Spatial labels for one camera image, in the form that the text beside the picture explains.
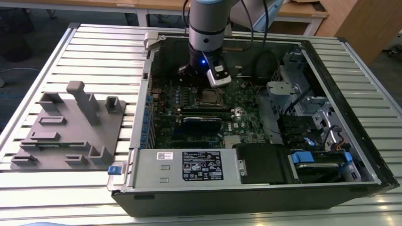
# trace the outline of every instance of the small blue connector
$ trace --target small blue connector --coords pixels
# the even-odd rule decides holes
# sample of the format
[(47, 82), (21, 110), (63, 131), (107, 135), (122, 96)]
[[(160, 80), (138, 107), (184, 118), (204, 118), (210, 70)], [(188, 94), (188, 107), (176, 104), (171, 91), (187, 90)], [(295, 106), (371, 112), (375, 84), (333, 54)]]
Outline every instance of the small blue connector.
[(351, 157), (351, 154), (349, 152), (345, 152), (345, 158), (346, 158), (347, 162), (353, 161), (353, 157)]
[(313, 140), (310, 140), (310, 138), (303, 137), (303, 139), (307, 141), (307, 143), (309, 143), (310, 146), (315, 146), (315, 143), (314, 143)]
[(311, 152), (295, 152), (291, 155), (291, 159), (293, 159), (294, 163), (314, 162)]
[(122, 166), (110, 166), (107, 168), (108, 175), (122, 175)]

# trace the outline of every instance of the aluminum extrusion table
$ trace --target aluminum extrusion table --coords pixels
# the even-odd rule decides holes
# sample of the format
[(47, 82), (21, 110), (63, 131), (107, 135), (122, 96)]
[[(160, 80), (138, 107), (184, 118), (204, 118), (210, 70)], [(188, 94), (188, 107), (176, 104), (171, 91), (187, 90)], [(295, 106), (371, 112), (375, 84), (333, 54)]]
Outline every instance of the aluminum extrusion table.
[[(98, 100), (111, 94), (127, 102), (116, 147), (124, 161), (135, 118), (147, 31), (182, 29), (72, 24), (0, 135), (0, 225), (54, 222), (71, 225), (150, 223), (150, 225), (389, 225), (402, 224), (402, 188), (358, 198), (329, 210), (199, 217), (131, 218), (111, 198), (107, 172), (40, 172), (11, 170), (11, 158), (41, 110), (44, 91), (66, 90), (70, 80), (86, 83)], [(235, 32), (234, 35), (250, 36)], [(402, 183), (402, 110), (347, 43), (337, 38), (270, 35), (309, 39), (369, 136)], [(72, 98), (63, 93), (63, 98)]]

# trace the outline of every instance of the capacitor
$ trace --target capacitor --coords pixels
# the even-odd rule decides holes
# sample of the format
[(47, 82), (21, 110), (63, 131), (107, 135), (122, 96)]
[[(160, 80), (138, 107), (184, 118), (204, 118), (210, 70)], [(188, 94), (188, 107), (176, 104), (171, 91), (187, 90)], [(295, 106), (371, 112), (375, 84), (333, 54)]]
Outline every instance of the capacitor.
[(242, 82), (240, 84), (240, 89), (246, 89), (247, 88), (247, 83), (246, 82)]

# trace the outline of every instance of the barcode sticker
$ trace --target barcode sticker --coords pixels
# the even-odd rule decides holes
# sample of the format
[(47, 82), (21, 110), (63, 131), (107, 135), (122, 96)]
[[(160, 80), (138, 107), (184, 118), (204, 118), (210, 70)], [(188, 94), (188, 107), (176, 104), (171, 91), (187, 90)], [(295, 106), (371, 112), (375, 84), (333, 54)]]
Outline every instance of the barcode sticker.
[(123, 7), (134, 7), (134, 4), (116, 4), (116, 5)]
[(326, 15), (321, 15), (321, 14), (313, 14), (313, 17), (326, 17)]
[(158, 160), (172, 160), (174, 152), (158, 152), (156, 159)]

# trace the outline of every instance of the warning label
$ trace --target warning label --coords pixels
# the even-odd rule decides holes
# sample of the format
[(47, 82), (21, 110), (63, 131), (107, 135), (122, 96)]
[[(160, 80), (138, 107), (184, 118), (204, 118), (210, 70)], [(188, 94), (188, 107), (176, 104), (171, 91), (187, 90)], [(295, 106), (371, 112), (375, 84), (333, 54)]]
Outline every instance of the warning label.
[(183, 152), (183, 180), (223, 180), (220, 152)]

